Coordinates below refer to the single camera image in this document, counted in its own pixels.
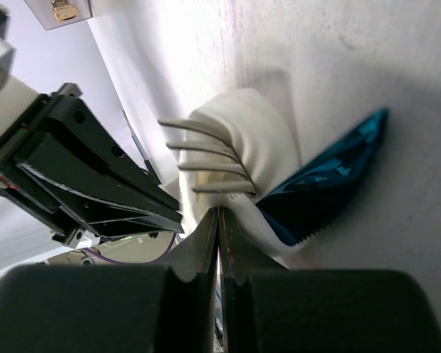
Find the silver metal fork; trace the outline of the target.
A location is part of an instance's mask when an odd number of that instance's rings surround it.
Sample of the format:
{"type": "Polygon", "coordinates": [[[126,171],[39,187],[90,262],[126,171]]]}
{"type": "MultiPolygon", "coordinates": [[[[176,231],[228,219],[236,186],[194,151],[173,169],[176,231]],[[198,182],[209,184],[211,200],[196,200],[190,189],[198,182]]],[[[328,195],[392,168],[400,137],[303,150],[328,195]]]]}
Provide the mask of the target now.
{"type": "Polygon", "coordinates": [[[180,152],[179,171],[194,175],[192,192],[258,195],[256,185],[223,126],[178,118],[164,118],[158,123],[184,132],[182,140],[168,141],[166,146],[180,152]]]}

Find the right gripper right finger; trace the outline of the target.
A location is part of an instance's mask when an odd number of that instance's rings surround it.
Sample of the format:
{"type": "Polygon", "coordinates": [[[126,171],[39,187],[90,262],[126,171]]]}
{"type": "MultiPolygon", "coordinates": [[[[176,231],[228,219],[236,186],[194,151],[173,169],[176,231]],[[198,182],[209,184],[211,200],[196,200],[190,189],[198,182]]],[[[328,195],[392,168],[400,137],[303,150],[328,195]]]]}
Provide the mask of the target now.
{"type": "Polygon", "coordinates": [[[228,352],[441,352],[417,282],[390,270],[289,270],[218,212],[228,352]]]}

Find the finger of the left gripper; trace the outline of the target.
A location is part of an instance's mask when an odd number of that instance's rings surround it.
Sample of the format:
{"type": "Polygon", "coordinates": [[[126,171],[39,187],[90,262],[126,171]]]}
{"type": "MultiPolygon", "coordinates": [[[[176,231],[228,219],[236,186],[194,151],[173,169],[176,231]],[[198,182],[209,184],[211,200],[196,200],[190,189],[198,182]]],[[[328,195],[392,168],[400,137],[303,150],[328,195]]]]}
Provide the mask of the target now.
{"type": "Polygon", "coordinates": [[[0,196],[65,245],[182,231],[178,201],[99,123],[74,83],[0,91],[0,196]]]}

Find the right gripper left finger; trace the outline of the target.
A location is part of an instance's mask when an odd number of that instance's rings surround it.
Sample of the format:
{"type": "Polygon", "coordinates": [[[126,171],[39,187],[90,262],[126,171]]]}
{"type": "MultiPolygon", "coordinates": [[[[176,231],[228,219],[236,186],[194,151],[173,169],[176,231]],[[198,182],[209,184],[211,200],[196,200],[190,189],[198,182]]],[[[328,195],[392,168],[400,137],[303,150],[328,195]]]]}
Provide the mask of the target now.
{"type": "Polygon", "coordinates": [[[218,213],[154,263],[26,265],[0,284],[0,352],[211,352],[218,213]]]}

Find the white paper napkin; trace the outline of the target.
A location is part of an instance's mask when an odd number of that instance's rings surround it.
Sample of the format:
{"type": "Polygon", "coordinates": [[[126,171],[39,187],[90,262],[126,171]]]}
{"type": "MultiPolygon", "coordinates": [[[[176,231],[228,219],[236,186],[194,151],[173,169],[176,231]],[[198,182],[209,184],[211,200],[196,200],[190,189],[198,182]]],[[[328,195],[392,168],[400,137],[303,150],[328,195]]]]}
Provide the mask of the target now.
{"type": "Polygon", "coordinates": [[[190,189],[194,175],[180,171],[184,233],[193,233],[208,209],[225,207],[236,215],[247,236],[266,254],[280,257],[298,251],[302,243],[284,245],[257,208],[263,196],[301,166],[298,146],[282,114],[258,90],[243,88],[210,99],[185,119],[217,123],[228,130],[258,195],[197,194],[190,189]]]}

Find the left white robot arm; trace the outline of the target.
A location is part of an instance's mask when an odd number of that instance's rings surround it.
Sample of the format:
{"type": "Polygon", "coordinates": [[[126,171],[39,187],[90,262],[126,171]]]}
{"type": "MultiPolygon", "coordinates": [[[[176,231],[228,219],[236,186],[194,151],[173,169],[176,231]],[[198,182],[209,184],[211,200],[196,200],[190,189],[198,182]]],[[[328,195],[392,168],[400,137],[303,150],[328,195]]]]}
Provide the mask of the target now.
{"type": "Polygon", "coordinates": [[[105,241],[180,233],[178,201],[112,138],[76,84],[37,93],[11,75],[8,23],[0,7],[0,196],[66,245],[85,232],[105,241]]]}

